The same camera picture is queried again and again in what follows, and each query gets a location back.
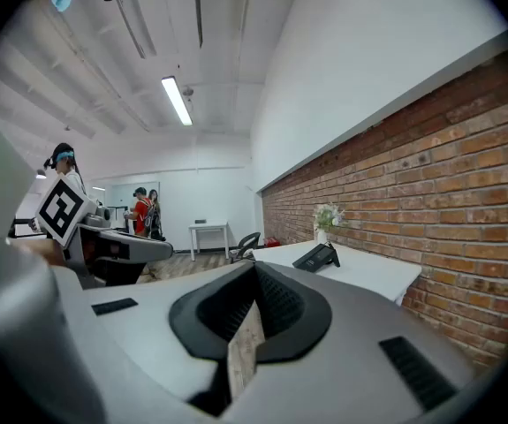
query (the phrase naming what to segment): red shirt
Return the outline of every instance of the red shirt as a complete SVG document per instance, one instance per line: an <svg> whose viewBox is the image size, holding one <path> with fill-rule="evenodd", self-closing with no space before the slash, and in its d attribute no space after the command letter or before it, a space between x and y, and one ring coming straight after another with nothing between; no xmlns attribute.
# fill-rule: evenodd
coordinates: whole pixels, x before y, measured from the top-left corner
<svg viewBox="0 0 508 424"><path fill-rule="evenodd" d="M144 220L146 219L146 216L148 215L148 210L151 206L151 201L149 198L143 198L143 200L148 204L147 206L141 202L138 201L136 203L136 207L134 208L135 212L138 212L138 218L136 219L136 234L140 234L141 232L144 232L146 229L144 225Z"/></svg>

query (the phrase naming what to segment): floor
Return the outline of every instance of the floor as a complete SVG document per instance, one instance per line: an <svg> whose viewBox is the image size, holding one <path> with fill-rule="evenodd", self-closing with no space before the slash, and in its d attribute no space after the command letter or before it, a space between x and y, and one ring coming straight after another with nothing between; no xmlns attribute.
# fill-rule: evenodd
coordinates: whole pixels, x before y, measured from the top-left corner
<svg viewBox="0 0 508 424"><path fill-rule="evenodd" d="M192 275L230 264L224 251L196 254L195 259L191 261L190 254L173 254L166 261L150 262L138 279L138 284Z"/></svg>

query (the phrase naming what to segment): office chair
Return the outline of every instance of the office chair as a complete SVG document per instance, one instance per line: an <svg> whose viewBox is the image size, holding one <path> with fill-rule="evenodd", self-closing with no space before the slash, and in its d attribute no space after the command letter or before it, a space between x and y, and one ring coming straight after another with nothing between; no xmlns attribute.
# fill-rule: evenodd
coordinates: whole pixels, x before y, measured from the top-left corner
<svg viewBox="0 0 508 424"><path fill-rule="evenodd" d="M257 247L258 242L260 241L260 235L261 234L259 232L254 232L240 240L238 248L230 250L230 264L242 259L251 259L252 250Z"/></svg>

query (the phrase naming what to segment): small white table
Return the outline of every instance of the small white table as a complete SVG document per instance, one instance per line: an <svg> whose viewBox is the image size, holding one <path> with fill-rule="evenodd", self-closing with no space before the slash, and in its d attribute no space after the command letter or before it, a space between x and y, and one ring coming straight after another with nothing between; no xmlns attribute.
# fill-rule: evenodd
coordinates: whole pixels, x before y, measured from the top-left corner
<svg viewBox="0 0 508 424"><path fill-rule="evenodd" d="M421 273L421 266L410 262L385 258L379 254L354 250L332 244L337 251L340 267L326 265L316 275L353 284L383 295L400 305L406 289ZM292 264L316 246L313 241L254 250L257 261L292 267Z"/></svg>
<svg viewBox="0 0 508 424"><path fill-rule="evenodd" d="M228 247L228 222L226 221L213 221L206 223L195 223L189 226L189 234L191 236L191 261L194 261L194 240L197 241L197 253L201 252L201 248L199 247L199 237L198 231L213 231L213 230L222 230L224 233L224 248L226 249L226 259L230 259Z"/></svg>

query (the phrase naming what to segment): black and white marker board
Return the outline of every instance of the black and white marker board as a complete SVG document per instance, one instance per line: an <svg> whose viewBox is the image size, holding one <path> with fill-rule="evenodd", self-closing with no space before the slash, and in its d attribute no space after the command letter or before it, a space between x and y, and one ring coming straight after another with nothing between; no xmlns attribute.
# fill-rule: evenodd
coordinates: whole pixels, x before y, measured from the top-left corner
<svg viewBox="0 0 508 424"><path fill-rule="evenodd" d="M63 174L43 197L35 216L44 228L59 242L67 246L75 225L88 213L96 211L94 204Z"/></svg>

